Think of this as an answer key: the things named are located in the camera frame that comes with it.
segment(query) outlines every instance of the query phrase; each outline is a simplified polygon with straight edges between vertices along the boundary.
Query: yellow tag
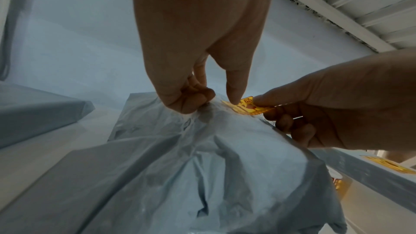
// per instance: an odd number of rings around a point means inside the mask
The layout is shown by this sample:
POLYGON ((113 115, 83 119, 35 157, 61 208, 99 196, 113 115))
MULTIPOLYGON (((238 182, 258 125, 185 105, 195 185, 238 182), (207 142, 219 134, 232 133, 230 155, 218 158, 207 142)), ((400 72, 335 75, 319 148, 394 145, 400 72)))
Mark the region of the yellow tag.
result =
POLYGON ((231 104, 227 101, 222 101, 224 104, 233 109, 238 114, 256 115, 262 114, 273 109, 273 107, 260 107, 253 104, 253 96, 241 99, 237 105, 231 104))
POLYGON ((380 164, 382 166, 385 166, 387 168, 393 169, 394 171, 397 171, 399 173, 402 174, 412 174, 412 175, 416 175, 416 171, 409 169, 407 167, 401 166, 399 164, 396 164, 393 161, 384 159, 384 158, 380 158, 377 156, 362 156, 370 161, 376 162, 377 164, 380 164))

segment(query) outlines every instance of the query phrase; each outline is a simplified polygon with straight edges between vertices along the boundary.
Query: hand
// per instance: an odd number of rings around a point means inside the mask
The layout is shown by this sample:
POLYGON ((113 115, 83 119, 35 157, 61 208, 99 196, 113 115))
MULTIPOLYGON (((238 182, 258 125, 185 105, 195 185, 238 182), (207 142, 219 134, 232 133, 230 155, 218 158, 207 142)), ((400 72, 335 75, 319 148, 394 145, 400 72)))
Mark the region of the hand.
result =
POLYGON ((416 49, 364 57, 255 97, 306 147, 416 149, 416 49))
POLYGON ((134 0, 146 72, 162 102, 184 114, 210 101, 208 55, 241 99, 270 0, 134 0))

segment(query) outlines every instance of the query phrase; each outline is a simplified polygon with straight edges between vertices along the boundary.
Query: yellow sticker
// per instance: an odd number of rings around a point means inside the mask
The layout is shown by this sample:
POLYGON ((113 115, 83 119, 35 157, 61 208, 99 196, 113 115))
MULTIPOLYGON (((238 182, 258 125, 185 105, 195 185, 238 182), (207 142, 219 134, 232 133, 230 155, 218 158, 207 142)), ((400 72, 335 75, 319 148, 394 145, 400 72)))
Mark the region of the yellow sticker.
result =
POLYGON ((235 111, 236 113, 245 114, 245 115, 262 114, 273 109, 273 107, 260 107, 260 106, 254 105, 253 96, 241 99, 240 103, 237 105, 234 105, 227 101, 222 101, 222 102, 226 104, 227 106, 229 106, 231 109, 233 109, 233 111, 235 111))
POLYGON ((377 156, 362 156, 370 161, 376 162, 377 164, 380 164, 382 166, 385 166, 387 168, 393 169, 394 171, 397 171, 399 173, 402 174, 412 174, 412 175, 416 175, 416 171, 412 170, 410 168, 401 166, 393 161, 384 159, 384 158, 380 158, 377 156))

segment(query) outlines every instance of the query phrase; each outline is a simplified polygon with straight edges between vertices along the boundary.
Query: white wall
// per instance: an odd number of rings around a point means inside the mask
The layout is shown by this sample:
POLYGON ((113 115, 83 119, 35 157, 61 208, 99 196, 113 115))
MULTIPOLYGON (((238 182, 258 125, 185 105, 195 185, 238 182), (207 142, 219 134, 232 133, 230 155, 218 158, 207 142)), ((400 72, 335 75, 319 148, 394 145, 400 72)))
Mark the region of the white wall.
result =
MULTIPOLYGON (((129 93, 153 91, 143 68, 131 0, 13 0, 18 17, 8 82, 122 108, 129 93)), ((328 65, 371 54, 289 0, 273 0, 246 95, 328 65)), ((210 60, 208 85, 225 94, 210 60)))

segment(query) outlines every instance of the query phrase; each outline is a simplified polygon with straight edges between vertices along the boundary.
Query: gray plastic bag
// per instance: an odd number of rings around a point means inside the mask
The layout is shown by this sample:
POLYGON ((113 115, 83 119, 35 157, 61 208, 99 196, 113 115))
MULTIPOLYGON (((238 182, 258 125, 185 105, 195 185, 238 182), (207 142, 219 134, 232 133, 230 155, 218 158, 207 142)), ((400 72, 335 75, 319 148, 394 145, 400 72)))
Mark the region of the gray plastic bag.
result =
POLYGON ((90 101, 0 81, 0 148, 74 123, 93 110, 90 101))
POLYGON ((346 232, 325 164, 218 99, 181 115, 131 94, 109 140, 69 153, 1 212, 3 233, 346 232))

